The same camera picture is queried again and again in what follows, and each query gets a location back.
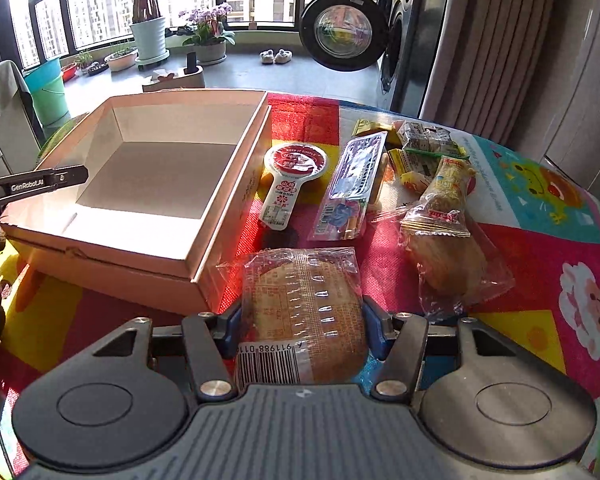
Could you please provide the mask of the round bread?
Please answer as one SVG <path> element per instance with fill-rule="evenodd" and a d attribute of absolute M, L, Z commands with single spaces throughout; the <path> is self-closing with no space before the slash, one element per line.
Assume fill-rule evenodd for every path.
<path fill-rule="evenodd" d="M 261 250 L 232 270 L 242 285 L 239 389 L 339 384 L 362 370 L 368 344 L 352 247 Z"/>

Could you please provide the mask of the long bread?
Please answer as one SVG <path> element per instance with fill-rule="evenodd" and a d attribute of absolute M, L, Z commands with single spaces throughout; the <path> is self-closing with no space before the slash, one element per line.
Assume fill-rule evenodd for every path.
<path fill-rule="evenodd" d="M 418 200 L 370 217 L 396 230 L 399 246 L 415 265 L 419 304 L 430 322 L 459 316 L 515 285 L 498 248 L 467 212 L 475 174 L 467 160 L 443 156 Z"/>

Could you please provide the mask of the red white spoon-shaped package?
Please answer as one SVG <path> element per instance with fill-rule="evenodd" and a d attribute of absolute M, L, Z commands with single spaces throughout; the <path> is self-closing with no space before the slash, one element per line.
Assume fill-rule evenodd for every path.
<path fill-rule="evenodd" d="M 264 156 L 264 164 L 272 174 L 273 182 L 265 196 L 259 220 L 271 230 L 283 231 L 288 226 L 302 185 L 325 173 L 328 156 L 314 144 L 287 142 L 272 146 Z"/>

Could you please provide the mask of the small crinkled snack packet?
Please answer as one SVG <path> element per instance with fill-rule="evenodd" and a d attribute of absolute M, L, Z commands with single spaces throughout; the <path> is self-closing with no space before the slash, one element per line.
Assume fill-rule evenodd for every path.
<path fill-rule="evenodd" d="M 440 158 L 468 159 L 469 155 L 441 127 L 424 126 L 419 122 L 404 122 L 396 132 L 407 153 Z"/>

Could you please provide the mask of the grey covered sofa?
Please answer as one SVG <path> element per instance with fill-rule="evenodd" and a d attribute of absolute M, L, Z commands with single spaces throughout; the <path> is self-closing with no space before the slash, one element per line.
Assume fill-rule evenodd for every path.
<path fill-rule="evenodd" d="M 0 177 L 32 170 L 43 140 L 20 69 L 11 60 L 0 62 Z"/>

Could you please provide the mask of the teal plastic bucket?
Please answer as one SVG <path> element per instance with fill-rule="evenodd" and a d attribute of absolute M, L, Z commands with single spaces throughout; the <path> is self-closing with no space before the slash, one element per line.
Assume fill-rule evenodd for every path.
<path fill-rule="evenodd" d="M 32 96 L 33 107 L 43 126 L 57 122 L 68 113 L 60 59 L 50 61 L 24 75 Z"/>

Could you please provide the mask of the purple toothbrush blister pack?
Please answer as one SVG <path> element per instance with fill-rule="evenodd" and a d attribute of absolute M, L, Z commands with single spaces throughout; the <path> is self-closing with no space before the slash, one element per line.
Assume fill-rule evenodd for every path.
<path fill-rule="evenodd" d="M 356 136 L 344 147 L 309 234 L 312 242 L 354 240 L 365 215 L 384 151 L 385 131 Z"/>

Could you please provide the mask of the yellow green snack packet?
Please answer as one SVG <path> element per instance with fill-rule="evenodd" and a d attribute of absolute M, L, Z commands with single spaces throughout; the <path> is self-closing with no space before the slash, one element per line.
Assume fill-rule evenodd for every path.
<path fill-rule="evenodd" d="M 407 191 L 421 196 L 437 172 L 440 159 L 393 148 L 388 151 L 391 166 Z"/>

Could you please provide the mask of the low white planter bowl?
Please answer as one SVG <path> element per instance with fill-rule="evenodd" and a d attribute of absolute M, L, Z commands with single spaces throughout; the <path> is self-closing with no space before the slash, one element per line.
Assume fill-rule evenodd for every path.
<path fill-rule="evenodd" d="M 107 55 L 105 63 L 113 73 L 117 73 L 132 67 L 136 58 L 137 48 L 125 47 Z"/>

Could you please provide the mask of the yellow long snack bar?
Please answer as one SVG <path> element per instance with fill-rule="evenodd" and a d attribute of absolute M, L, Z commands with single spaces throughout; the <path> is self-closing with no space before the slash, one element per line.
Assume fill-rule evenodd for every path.
<path fill-rule="evenodd" d="M 398 136 L 400 122 L 374 122 L 369 119 L 358 119 L 352 131 L 352 136 L 369 136 L 370 134 L 384 132 L 386 134 L 386 144 L 390 148 L 400 148 L 403 142 Z"/>

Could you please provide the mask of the tall plant in white pot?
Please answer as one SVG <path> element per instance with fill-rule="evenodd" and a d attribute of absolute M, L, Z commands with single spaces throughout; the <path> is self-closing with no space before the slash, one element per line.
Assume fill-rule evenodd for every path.
<path fill-rule="evenodd" d="M 169 57 L 164 36 L 166 19 L 162 16 L 158 0 L 133 0 L 131 30 L 139 70 L 147 70 Z"/>

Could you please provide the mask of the purple flowers in grey pot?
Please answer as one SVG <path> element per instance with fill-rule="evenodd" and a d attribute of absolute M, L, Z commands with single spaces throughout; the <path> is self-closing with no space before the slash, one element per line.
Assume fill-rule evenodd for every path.
<path fill-rule="evenodd" d="M 181 11 L 185 18 L 183 47 L 189 47 L 196 54 L 202 66 L 220 64 L 226 60 L 228 44 L 235 43 L 235 33 L 226 28 L 228 16 L 233 8 L 222 2 L 215 6 Z"/>

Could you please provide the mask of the pair of small white shoes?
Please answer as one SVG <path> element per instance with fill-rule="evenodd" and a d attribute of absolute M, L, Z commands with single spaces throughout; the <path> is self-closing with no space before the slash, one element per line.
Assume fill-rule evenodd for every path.
<path fill-rule="evenodd" d="M 260 53 L 260 61 L 263 65 L 282 65 L 287 64 L 292 60 L 292 52 L 289 50 L 279 49 L 277 52 L 266 50 Z"/>

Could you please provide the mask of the white cabinet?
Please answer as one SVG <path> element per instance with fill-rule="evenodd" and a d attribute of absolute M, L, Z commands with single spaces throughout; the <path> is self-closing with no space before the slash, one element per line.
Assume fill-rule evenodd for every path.
<path fill-rule="evenodd" d="M 554 0 L 507 146 L 600 201 L 600 0 Z"/>

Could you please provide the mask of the beige pleated curtain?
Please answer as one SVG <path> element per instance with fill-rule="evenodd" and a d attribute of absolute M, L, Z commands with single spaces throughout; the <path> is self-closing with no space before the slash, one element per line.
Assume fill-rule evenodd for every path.
<path fill-rule="evenodd" d="M 540 59 L 554 0 L 445 0 L 418 117 L 504 144 Z"/>

